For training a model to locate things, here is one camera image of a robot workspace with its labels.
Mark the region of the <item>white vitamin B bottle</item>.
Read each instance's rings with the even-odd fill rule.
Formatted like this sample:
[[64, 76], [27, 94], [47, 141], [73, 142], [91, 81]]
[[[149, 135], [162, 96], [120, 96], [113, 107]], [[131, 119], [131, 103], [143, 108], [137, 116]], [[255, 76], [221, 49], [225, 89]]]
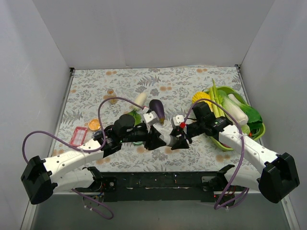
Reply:
[[179, 141], [178, 137], [174, 137], [172, 135], [160, 135], [159, 138], [164, 141], [168, 147], [174, 146]]

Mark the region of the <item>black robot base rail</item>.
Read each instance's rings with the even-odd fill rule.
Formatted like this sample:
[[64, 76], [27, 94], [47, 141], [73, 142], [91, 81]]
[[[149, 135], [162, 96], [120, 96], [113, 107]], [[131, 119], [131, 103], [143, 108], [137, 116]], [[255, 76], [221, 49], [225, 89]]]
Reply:
[[214, 202], [223, 191], [221, 172], [98, 172], [89, 185], [78, 185], [83, 193], [102, 193], [105, 202], [201, 201]]

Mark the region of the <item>white daikon radish toy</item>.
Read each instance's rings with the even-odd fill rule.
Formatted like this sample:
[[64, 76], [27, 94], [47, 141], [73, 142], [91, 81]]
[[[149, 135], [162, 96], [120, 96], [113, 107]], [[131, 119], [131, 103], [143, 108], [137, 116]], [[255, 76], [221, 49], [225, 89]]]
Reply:
[[241, 102], [233, 94], [229, 94], [228, 98], [226, 110], [241, 126], [246, 125], [248, 123], [248, 116], [239, 107]]

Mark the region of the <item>amber pill bottle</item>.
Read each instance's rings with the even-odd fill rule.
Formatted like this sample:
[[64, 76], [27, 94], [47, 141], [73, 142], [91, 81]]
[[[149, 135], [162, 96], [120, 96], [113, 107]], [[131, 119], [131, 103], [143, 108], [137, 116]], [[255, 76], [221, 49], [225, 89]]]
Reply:
[[117, 103], [117, 98], [116, 94], [113, 89], [108, 89], [107, 90], [107, 97], [110, 98], [109, 103], [110, 104], [116, 104]]

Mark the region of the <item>yellow napa cabbage toy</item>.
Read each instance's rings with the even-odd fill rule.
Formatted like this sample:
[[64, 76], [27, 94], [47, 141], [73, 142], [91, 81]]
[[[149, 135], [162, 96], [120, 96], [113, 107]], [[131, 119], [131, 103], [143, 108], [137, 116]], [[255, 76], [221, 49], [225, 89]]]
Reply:
[[[205, 98], [205, 99], [209, 99], [211, 100], [211, 97], [209, 94], [205, 93], [205, 92], [197, 92], [193, 95], [192, 97], [192, 102], [195, 103], [197, 100], [201, 99], [201, 98]], [[213, 110], [212, 108], [212, 103], [209, 102], [209, 101], [206, 101], [205, 102], [209, 105], [210, 109]]]

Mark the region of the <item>pink rectangular pill box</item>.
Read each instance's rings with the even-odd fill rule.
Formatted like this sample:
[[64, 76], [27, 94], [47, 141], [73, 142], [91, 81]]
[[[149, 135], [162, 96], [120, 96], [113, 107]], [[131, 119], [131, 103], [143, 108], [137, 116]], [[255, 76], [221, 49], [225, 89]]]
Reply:
[[86, 134], [87, 134], [86, 127], [77, 126], [73, 132], [69, 144], [74, 147], [81, 146], [85, 140]]

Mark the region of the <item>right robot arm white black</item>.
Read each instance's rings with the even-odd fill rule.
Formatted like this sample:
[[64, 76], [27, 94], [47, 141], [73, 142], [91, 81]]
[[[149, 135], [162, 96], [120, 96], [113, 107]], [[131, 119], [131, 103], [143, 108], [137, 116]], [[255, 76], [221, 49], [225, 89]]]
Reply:
[[243, 153], [244, 159], [256, 168], [255, 172], [247, 172], [227, 165], [214, 178], [205, 182], [206, 187], [225, 191], [232, 186], [246, 187], [260, 191], [267, 200], [278, 203], [299, 186], [295, 160], [290, 154], [278, 154], [240, 134], [237, 126], [227, 118], [216, 118], [204, 101], [196, 103], [192, 110], [196, 121], [190, 124], [186, 124], [181, 115], [174, 117], [173, 130], [165, 137], [167, 146], [172, 150], [187, 149], [193, 137], [206, 134]]

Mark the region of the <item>green leafy vegetable toy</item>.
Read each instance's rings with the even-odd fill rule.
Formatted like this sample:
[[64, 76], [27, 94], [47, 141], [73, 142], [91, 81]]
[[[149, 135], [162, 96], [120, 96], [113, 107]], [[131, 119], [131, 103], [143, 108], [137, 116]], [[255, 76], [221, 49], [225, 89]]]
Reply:
[[248, 126], [250, 130], [262, 127], [263, 120], [259, 112], [249, 105], [241, 104], [239, 108], [248, 116]]

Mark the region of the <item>white eggplant toy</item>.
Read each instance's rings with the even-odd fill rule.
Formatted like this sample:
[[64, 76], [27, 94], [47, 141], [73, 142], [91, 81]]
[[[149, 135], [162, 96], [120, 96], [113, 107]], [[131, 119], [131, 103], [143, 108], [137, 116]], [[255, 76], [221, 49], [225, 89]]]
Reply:
[[134, 103], [136, 104], [136, 105], [133, 106], [134, 109], [135, 109], [135, 110], [140, 110], [140, 109], [142, 109], [143, 106], [144, 106], [144, 103], [145, 103], [146, 99], [147, 99], [147, 93], [145, 93], [145, 92], [140, 93], [140, 94], [136, 97], [136, 99], [134, 100]]

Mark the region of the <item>purple eggplant toy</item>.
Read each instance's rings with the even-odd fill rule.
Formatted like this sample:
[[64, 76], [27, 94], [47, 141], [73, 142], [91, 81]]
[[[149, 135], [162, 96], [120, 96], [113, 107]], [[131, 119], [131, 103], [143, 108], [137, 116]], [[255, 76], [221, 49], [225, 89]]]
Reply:
[[160, 123], [163, 125], [165, 121], [165, 111], [164, 111], [163, 103], [158, 99], [152, 99], [149, 102], [149, 108], [152, 111], [155, 111], [155, 113], [157, 114], [159, 118]]

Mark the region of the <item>aluminium frame rail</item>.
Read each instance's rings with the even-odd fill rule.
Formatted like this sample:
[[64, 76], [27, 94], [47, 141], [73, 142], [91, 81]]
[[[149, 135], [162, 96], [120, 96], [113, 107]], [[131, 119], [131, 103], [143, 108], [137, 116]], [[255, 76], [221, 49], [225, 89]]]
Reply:
[[80, 195], [71, 193], [53, 195], [39, 205], [28, 204], [21, 229], [78, 229], [83, 211], [83, 199]]

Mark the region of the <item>green round pill container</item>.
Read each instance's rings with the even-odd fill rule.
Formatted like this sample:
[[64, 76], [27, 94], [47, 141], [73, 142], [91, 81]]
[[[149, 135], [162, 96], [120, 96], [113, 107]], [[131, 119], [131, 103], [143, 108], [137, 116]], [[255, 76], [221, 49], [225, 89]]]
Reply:
[[142, 145], [143, 144], [143, 142], [133, 142], [133, 144], [135, 145], [135, 146], [140, 146], [140, 145]]

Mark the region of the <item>floral patterned table mat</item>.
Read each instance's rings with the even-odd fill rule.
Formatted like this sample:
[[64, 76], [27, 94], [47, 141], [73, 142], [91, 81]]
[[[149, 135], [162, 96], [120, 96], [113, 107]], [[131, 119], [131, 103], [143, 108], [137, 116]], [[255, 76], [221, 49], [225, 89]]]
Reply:
[[[228, 86], [241, 96], [245, 92], [235, 67], [173, 67], [149, 69], [76, 70], [58, 128], [59, 141], [52, 155], [68, 151], [76, 127], [88, 127], [95, 118], [108, 126], [121, 115], [132, 111], [132, 102], [142, 92], [147, 100], [160, 100], [165, 109], [165, 122], [156, 128], [163, 134], [172, 130], [171, 118], [186, 115], [195, 93], [216, 86]], [[117, 103], [110, 104], [107, 90], [113, 89]], [[149, 151], [144, 146], [126, 143], [109, 157], [90, 163], [103, 172], [217, 171], [228, 164], [237, 165], [240, 155], [222, 151], [205, 135], [195, 137], [189, 149], [169, 147]]]

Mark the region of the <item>green celery stalk toy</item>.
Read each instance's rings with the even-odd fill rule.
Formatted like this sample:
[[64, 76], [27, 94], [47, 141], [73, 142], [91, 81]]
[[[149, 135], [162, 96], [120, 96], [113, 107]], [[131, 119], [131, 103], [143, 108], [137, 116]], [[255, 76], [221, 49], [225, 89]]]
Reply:
[[[209, 88], [209, 96], [212, 101], [214, 101], [219, 106], [222, 106], [222, 100], [219, 99], [219, 93], [218, 93], [214, 79], [212, 79], [212, 82], [213, 82], [213, 86]], [[224, 111], [220, 107], [218, 107], [216, 104], [212, 104], [212, 109], [213, 109], [213, 113], [215, 117], [221, 117], [221, 116], [226, 117]]]

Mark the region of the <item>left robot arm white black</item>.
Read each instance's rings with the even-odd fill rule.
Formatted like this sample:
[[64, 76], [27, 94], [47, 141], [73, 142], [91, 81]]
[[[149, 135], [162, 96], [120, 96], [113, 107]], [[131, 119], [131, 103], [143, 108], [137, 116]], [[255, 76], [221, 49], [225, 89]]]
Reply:
[[103, 134], [82, 146], [56, 157], [31, 158], [21, 176], [31, 204], [49, 199], [67, 173], [119, 151], [123, 143], [141, 141], [148, 150], [166, 145], [163, 135], [153, 125], [146, 122], [135, 125], [134, 122], [131, 115], [122, 115], [113, 125], [106, 127]]

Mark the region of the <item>orange round pill container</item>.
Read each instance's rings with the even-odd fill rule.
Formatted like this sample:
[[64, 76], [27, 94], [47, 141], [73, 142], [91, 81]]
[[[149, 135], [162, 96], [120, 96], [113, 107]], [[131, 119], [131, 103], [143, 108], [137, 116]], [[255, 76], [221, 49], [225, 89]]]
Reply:
[[99, 119], [95, 118], [92, 119], [89, 123], [88, 123], [88, 127], [91, 131], [97, 131], [101, 128], [100, 123], [99, 123]]

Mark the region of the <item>green plastic basket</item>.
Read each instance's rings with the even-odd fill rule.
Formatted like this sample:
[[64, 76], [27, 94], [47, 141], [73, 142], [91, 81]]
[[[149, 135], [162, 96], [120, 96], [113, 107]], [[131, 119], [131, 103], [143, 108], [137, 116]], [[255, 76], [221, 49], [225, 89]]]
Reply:
[[[248, 102], [246, 102], [245, 97], [241, 96], [239, 93], [237, 93], [234, 89], [228, 86], [220, 86], [216, 87], [217, 90], [224, 91], [226, 94], [234, 94], [238, 101], [240, 101], [242, 104], [249, 105]], [[266, 131], [265, 124], [262, 122], [259, 125], [251, 125], [248, 124], [249, 128], [251, 130], [250, 137], [253, 140], [258, 140], [260, 137], [262, 137]], [[233, 151], [232, 148], [228, 146], [224, 146], [219, 141], [215, 140], [213, 137], [210, 137], [211, 141], [216, 145], [217, 148], [221, 149], [222, 151]]]

